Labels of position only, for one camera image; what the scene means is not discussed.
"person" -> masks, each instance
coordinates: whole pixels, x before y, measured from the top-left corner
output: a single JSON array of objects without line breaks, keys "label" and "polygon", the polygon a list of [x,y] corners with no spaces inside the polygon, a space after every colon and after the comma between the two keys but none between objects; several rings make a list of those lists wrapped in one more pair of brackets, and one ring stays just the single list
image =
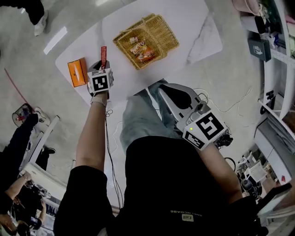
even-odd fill
[{"label": "person", "polygon": [[[2,179],[0,185],[0,225],[10,235],[17,232],[17,228],[7,214],[11,210],[13,202],[15,202],[17,218],[28,227],[34,226],[37,229],[45,219],[46,207],[44,208],[44,205],[42,205],[41,216],[38,219],[35,218],[41,197],[24,187],[26,182],[31,180],[31,175],[25,173],[18,178],[19,168],[23,161],[31,132],[37,123],[50,125],[49,117],[39,107],[36,107],[34,113],[30,114],[24,123],[16,129],[9,145],[0,153],[0,177]],[[55,153],[53,148],[45,147],[39,153],[36,164],[46,170],[49,155],[53,153]]]},{"label": "person", "polygon": [[46,27],[48,11],[44,11],[40,0],[1,0],[0,6],[24,8],[31,23],[35,26],[34,35],[39,36]]},{"label": "person", "polygon": [[95,94],[98,101],[91,104],[77,145],[76,167],[54,222],[55,236],[212,235],[238,225],[236,215],[247,202],[237,176],[214,144],[197,152],[181,138],[159,95],[165,83],[148,87],[162,120],[147,90],[128,99],[120,135],[126,190],[117,217],[103,172],[107,93]]}]

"human arm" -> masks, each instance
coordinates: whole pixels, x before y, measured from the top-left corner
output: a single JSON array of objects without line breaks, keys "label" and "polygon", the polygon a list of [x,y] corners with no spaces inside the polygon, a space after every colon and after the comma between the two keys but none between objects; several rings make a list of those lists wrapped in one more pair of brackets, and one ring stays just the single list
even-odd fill
[{"label": "human arm", "polygon": [[20,192],[24,184],[31,180],[32,176],[28,172],[25,172],[23,176],[18,178],[10,187],[8,190],[5,191],[5,193],[13,200]]},{"label": "human arm", "polygon": [[225,194],[228,203],[242,198],[240,182],[230,165],[223,158],[213,143],[209,144],[199,155],[205,166]]},{"label": "human arm", "polygon": [[42,223],[44,223],[45,218],[46,218],[46,203],[42,200],[41,204],[42,204],[43,208],[42,208],[41,214],[38,219],[41,220]]},{"label": "human arm", "polygon": [[[97,96],[106,102],[107,92]],[[106,108],[101,103],[93,102],[79,138],[76,166],[86,165],[104,171],[105,119]]]}]

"white table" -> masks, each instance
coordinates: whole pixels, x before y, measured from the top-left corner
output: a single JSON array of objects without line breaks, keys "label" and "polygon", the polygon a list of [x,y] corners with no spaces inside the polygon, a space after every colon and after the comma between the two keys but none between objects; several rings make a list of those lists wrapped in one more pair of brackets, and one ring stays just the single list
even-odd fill
[{"label": "white table", "polygon": [[[150,13],[164,18],[178,39],[179,47],[170,51],[166,58],[137,71],[113,39]],[[113,105],[186,65],[222,50],[216,25],[204,0],[137,0],[88,29],[56,59],[55,64],[72,84],[67,63],[85,57],[90,67],[100,60],[101,46],[107,46],[107,60],[115,79],[110,91]],[[86,85],[74,89],[90,104]]]}]

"white sneaker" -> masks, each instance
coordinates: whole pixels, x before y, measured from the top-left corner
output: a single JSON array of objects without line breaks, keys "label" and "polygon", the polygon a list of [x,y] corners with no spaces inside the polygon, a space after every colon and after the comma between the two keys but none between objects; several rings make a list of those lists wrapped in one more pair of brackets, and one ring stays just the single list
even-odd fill
[{"label": "white sneaker", "polygon": [[35,36],[40,35],[44,31],[46,27],[47,17],[48,17],[48,11],[44,11],[44,16],[42,16],[38,24],[35,25],[35,32],[34,32]]},{"label": "white sneaker", "polygon": [[38,115],[38,119],[39,119],[38,122],[43,123],[47,126],[50,125],[49,117],[39,107],[35,108],[34,113]]}]

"red cable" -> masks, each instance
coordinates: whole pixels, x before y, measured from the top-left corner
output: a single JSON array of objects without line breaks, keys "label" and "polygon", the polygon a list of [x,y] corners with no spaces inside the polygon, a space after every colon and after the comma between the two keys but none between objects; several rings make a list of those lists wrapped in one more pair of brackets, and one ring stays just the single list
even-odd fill
[{"label": "red cable", "polygon": [[23,98],[23,100],[25,101],[25,103],[28,103],[28,101],[24,98],[24,96],[20,93],[20,91],[18,90],[17,86],[15,85],[15,83],[12,81],[11,77],[9,76],[7,70],[4,68],[10,82],[13,84],[13,86],[15,87],[15,89],[17,90],[18,94]]}]

